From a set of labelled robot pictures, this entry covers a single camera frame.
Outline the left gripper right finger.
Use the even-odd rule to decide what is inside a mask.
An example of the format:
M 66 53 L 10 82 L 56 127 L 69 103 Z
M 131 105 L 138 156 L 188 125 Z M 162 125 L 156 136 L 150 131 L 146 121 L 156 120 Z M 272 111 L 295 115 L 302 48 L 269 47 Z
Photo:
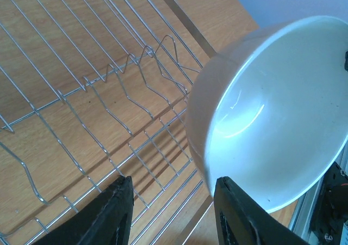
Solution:
M 216 181 L 214 209 L 220 244 L 307 244 L 227 176 Z

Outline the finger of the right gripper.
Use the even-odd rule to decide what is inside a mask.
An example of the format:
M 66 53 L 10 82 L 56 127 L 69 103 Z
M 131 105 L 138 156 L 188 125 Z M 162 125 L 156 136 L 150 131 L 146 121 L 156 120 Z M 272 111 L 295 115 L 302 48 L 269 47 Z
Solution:
M 348 51 L 345 52 L 344 69 L 348 71 Z

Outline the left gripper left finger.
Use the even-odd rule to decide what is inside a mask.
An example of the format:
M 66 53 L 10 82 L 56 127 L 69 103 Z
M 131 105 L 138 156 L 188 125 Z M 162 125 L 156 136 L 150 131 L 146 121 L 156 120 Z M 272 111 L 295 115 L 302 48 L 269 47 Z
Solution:
M 35 244 L 128 244 L 134 207 L 131 176 L 119 176 L 95 199 Z

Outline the chrome wire dish rack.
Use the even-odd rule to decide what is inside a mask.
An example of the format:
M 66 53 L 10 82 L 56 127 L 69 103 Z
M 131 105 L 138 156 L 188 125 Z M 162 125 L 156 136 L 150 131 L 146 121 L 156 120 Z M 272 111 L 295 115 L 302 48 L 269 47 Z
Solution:
M 35 244 L 120 176 L 129 244 L 183 244 L 209 195 L 185 135 L 208 57 L 176 0 L 1 0 L 1 244 Z

